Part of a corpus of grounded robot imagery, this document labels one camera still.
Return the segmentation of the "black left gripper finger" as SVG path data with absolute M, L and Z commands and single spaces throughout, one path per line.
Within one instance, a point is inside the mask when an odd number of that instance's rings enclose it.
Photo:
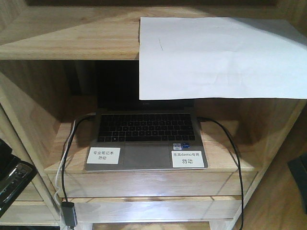
M 2 139 L 0 140 L 0 179 L 2 180 L 10 170 L 12 162 L 12 149 Z

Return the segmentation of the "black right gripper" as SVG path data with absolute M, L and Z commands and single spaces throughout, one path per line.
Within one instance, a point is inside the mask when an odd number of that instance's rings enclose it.
M 302 203 L 306 204 L 307 203 L 307 154 L 304 153 L 301 156 L 289 161 L 287 164 L 301 194 Z

